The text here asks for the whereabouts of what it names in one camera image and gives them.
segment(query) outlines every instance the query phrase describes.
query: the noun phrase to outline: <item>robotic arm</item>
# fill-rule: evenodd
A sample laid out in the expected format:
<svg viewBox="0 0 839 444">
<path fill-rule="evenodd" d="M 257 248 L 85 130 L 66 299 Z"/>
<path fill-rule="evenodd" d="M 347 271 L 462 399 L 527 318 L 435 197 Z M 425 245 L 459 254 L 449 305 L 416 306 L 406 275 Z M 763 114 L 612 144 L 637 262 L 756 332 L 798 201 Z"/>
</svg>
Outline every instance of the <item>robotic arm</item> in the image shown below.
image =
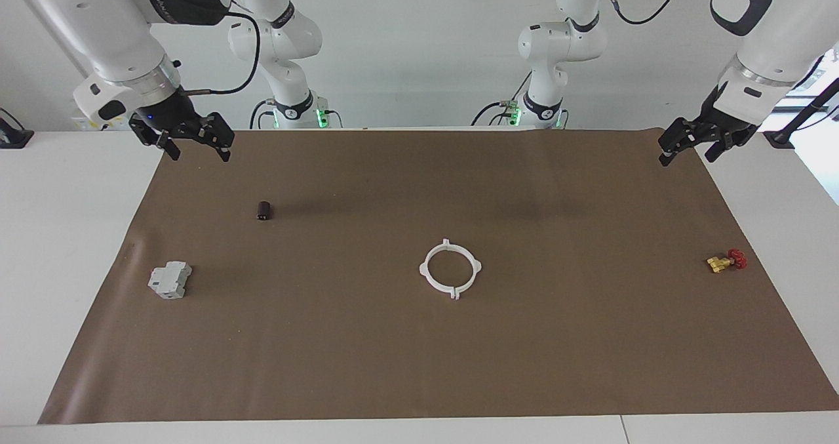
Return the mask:
<svg viewBox="0 0 839 444">
<path fill-rule="evenodd" d="M 568 83 L 568 74 L 558 65 L 598 58 L 606 48 L 606 32 L 597 26 L 600 0 L 556 0 L 556 4 L 568 19 L 538 23 L 518 37 L 518 52 L 533 71 L 530 87 L 518 98 L 519 124 L 554 127 Z"/>
<path fill-rule="evenodd" d="M 231 0 L 37 0 L 67 41 L 90 59 L 93 74 L 75 89 L 82 112 L 99 124 L 134 113 L 130 125 L 145 145 L 177 160 L 173 139 L 193 139 L 230 158 L 233 131 L 218 113 L 195 113 L 180 74 L 149 24 L 215 25 Z"/>
<path fill-rule="evenodd" d="M 326 100 L 309 89 L 302 68 L 291 62 L 320 52 L 321 30 L 290 0 L 243 0 L 243 5 L 257 18 L 258 30 L 233 25 L 227 40 L 236 56 L 249 60 L 256 52 L 252 34 L 260 33 L 258 68 L 271 87 L 276 121 L 282 128 L 326 127 Z"/>
<path fill-rule="evenodd" d="M 711 0 L 711 14 L 743 44 L 694 121 L 678 118 L 659 139 L 659 162 L 713 142 L 705 158 L 742 146 L 836 41 L 839 0 Z"/>
</svg>

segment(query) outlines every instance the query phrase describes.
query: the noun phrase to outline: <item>brown tabletop covering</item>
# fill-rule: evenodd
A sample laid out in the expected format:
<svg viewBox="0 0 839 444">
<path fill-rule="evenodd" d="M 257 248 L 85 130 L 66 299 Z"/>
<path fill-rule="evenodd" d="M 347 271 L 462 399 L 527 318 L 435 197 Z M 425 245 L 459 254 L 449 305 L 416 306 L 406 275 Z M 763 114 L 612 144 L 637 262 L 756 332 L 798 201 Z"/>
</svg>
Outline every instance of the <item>brown tabletop covering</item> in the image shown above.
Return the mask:
<svg viewBox="0 0 839 444">
<path fill-rule="evenodd" d="M 250 131 L 227 164 L 183 143 L 40 422 L 839 409 L 698 156 L 662 169 L 659 134 Z M 458 301 L 419 273 L 444 237 L 483 264 Z M 749 268 L 711 273 L 731 247 Z M 453 255 L 439 279 L 471 273 Z M 146 286 L 170 260 L 182 300 Z"/>
</svg>

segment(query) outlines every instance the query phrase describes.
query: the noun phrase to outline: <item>white table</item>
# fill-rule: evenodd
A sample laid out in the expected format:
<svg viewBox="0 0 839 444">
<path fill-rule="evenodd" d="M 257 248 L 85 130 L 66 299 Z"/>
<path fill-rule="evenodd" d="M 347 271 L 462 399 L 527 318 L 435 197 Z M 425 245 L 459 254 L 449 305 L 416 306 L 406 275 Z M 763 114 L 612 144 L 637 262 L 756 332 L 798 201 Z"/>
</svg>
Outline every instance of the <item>white table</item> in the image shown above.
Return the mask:
<svg viewBox="0 0 839 444">
<path fill-rule="evenodd" d="M 0 442 L 839 441 L 839 412 L 31 426 L 159 158 L 126 132 L 40 132 L 0 151 Z M 762 137 L 708 169 L 839 390 L 839 206 Z"/>
</svg>

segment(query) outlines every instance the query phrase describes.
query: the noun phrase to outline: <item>valve with red handle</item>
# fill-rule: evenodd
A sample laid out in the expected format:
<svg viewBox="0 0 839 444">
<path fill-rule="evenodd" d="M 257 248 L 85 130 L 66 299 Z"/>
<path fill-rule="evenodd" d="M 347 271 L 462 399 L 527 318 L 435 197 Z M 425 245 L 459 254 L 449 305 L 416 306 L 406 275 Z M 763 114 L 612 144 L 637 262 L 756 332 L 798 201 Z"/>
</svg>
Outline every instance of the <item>valve with red handle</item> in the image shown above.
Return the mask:
<svg viewBox="0 0 839 444">
<path fill-rule="evenodd" d="M 720 273 L 726 268 L 734 267 L 737 270 L 743 270 L 746 268 L 749 263 L 746 260 L 746 256 L 743 254 L 742 251 L 738 249 L 731 249 L 728 251 L 728 256 L 723 256 L 723 258 L 717 258 L 717 256 L 713 256 L 712 258 L 707 260 L 708 265 L 711 266 L 711 270 L 714 273 Z"/>
</svg>

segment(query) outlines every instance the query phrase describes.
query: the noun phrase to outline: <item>white plastic ring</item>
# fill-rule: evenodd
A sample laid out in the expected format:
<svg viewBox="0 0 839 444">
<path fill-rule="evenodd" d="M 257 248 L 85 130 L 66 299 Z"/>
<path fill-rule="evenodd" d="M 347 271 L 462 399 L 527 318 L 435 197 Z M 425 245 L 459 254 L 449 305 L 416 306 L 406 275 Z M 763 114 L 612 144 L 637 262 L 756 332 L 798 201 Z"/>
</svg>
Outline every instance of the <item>white plastic ring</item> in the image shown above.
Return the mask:
<svg viewBox="0 0 839 444">
<path fill-rule="evenodd" d="M 461 254 L 462 256 L 467 258 L 469 263 L 473 266 L 473 276 L 471 276 L 468 282 L 458 287 L 450 287 L 449 285 L 443 285 L 443 283 L 434 280 L 434 277 L 432 277 L 431 273 L 429 273 L 428 271 L 428 262 L 435 254 L 443 251 L 457 252 L 458 254 Z M 471 255 L 471 252 L 465 249 L 465 247 L 449 243 L 448 239 L 443 239 L 443 244 L 440 244 L 440 246 L 431 249 L 428 252 L 428 255 L 425 256 L 425 262 L 423 262 L 423 264 L 419 266 L 419 273 L 422 273 L 425 279 L 428 280 L 428 283 L 431 283 L 431 286 L 435 289 L 438 289 L 438 291 L 452 295 L 452 300 L 459 300 L 459 298 L 461 298 L 461 293 L 467 291 L 467 289 L 469 289 L 469 287 L 475 282 L 475 277 L 477 276 L 477 273 L 479 271 L 480 262 L 477 261 L 475 256 Z"/>
</svg>

